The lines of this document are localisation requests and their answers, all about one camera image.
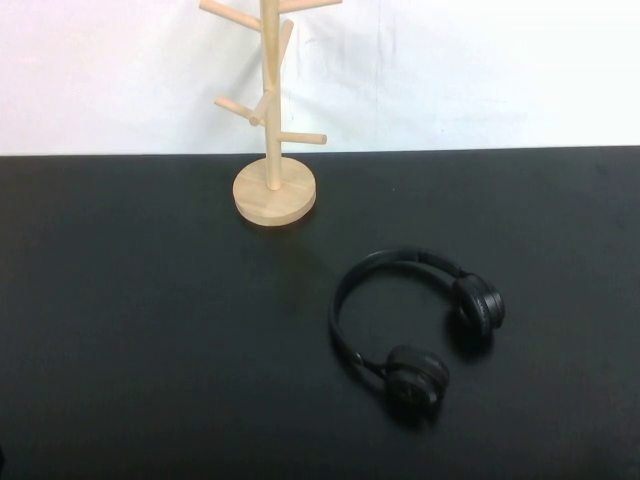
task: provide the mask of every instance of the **wooden mug tree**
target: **wooden mug tree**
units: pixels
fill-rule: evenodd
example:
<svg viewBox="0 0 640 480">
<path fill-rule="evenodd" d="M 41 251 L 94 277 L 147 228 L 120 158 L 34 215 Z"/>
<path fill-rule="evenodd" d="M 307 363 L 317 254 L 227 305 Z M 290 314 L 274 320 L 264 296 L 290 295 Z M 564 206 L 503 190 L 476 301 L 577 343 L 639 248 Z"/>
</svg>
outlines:
<svg viewBox="0 0 640 480">
<path fill-rule="evenodd" d="M 293 31 L 283 13 L 342 3 L 342 0 L 260 0 L 260 18 L 239 12 L 215 0 L 200 0 L 200 8 L 259 32 L 262 36 L 263 94 L 251 110 L 225 97 L 216 105 L 265 128 L 267 156 L 246 166 L 233 183 L 240 214 L 258 225 L 286 225 L 302 218 L 316 200 L 313 173 L 302 163 L 282 156 L 282 142 L 324 145 L 326 135 L 283 132 L 281 127 L 280 67 Z"/>
</svg>

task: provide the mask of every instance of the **black tabletop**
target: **black tabletop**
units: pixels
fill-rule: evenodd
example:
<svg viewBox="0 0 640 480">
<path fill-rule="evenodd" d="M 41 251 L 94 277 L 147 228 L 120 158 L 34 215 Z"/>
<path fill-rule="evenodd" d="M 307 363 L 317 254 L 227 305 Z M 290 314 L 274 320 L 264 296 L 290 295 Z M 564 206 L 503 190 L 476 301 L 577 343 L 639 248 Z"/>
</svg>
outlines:
<svg viewBox="0 0 640 480">
<path fill-rule="evenodd" d="M 2 479 L 639 478 L 640 148 L 298 155 L 318 200 L 266 229 L 255 156 L 0 160 Z M 396 245 L 502 292 L 478 348 L 449 282 L 385 270 L 344 330 L 451 370 L 439 412 L 332 350 L 343 271 Z"/>
</svg>

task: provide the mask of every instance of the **white wall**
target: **white wall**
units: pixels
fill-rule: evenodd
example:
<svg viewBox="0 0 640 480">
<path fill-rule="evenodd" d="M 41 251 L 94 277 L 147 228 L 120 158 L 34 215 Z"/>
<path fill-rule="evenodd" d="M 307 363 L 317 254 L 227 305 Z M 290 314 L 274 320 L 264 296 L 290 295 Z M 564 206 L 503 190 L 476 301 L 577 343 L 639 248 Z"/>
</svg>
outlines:
<svg viewBox="0 0 640 480">
<path fill-rule="evenodd" d="M 225 0 L 258 14 L 258 0 Z M 640 143 L 637 0 L 345 0 L 289 15 L 289 151 Z M 259 152 L 259 36 L 198 0 L 2 0 L 0 153 Z"/>
</svg>

